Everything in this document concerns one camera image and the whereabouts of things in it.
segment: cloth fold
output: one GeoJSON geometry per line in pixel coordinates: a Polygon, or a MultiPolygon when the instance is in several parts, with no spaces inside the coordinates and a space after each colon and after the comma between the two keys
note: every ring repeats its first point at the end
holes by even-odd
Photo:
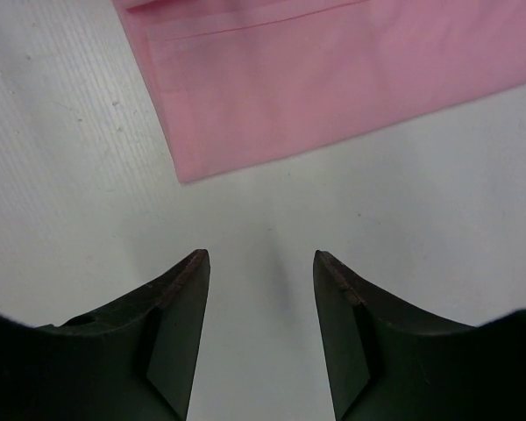
{"type": "Polygon", "coordinates": [[[526,82],[526,0],[113,0],[178,178],[526,82]]]}

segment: white surface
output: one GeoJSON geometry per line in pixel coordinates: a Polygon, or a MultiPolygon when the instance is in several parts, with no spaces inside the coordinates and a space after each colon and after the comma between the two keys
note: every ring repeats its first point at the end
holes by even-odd
{"type": "Polygon", "coordinates": [[[317,248],[462,322],[526,306],[526,86],[181,186],[110,0],[0,1],[0,312],[59,324],[196,247],[189,419],[333,419],[317,248]]]}

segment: tabletop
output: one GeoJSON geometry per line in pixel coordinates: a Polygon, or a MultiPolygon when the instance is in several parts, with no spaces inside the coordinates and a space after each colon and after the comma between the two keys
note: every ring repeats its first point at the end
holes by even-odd
{"type": "Polygon", "coordinates": [[[0,1],[0,313],[61,324],[195,248],[189,419],[333,419],[317,249],[460,322],[526,307],[526,85],[181,185],[110,0],[0,1]]]}

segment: pink fabric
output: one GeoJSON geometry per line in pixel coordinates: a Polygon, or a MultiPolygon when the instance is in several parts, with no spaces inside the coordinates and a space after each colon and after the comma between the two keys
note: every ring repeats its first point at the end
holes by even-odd
{"type": "Polygon", "coordinates": [[[526,0],[114,0],[190,182],[526,82],[526,0]]]}

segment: folded pink cloth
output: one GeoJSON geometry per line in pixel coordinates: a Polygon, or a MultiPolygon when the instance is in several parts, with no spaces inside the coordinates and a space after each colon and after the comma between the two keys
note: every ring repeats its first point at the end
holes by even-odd
{"type": "Polygon", "coordinates": [[[114,0],[190,182],[526,82],[526,0],[114,0]]]}

